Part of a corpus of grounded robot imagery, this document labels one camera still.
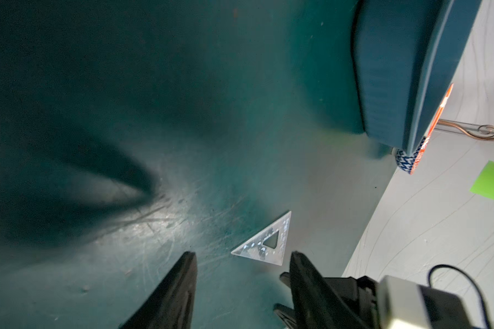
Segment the blue plastic storage box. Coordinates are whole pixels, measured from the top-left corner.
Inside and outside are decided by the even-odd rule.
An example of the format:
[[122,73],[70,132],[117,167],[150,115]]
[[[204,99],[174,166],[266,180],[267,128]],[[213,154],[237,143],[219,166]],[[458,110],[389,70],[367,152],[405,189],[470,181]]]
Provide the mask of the blue plastic storage box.
[[352,56],[364,129],[409,154],[447,93],[480,1],[363,1]]

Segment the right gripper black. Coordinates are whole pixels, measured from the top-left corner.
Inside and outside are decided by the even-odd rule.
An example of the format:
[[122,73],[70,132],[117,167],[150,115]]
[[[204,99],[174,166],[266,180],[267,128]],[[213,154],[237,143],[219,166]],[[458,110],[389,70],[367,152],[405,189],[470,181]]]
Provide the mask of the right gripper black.
[[[289,272],[282,273],[279,279],[291,288]],[[358,279],[324,277],[324,280],[355,316],[359,317],[369,328],[380,328],[377,319],[376,281],[367,276]],[[292,308],[275,304],[273,312],[286,325],[286,328],[298,328],[296,315]]]

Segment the clear triangle ruler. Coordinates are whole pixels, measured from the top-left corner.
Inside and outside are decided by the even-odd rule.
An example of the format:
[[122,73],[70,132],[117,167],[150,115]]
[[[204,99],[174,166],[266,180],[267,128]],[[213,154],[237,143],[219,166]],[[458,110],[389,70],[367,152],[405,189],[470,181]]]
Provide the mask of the clear triangle ruler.
[[269,226],[237,246],[231,251],[231,255],[282,266],[291,218],[292,212],[288,211]]

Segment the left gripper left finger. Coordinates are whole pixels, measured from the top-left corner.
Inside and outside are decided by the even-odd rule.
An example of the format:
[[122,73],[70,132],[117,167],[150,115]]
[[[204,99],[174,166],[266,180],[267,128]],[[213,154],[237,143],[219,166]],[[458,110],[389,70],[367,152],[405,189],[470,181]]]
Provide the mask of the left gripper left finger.
[[122,328],[190,328],[197,273],[196,254],[184,252]]

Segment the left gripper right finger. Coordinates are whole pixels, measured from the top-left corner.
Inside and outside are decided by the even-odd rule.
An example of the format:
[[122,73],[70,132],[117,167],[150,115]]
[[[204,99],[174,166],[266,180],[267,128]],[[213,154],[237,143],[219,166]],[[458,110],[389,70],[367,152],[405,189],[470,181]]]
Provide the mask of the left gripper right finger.
[[292,252],[290,285],[299,328],[367,328],[306,255]]

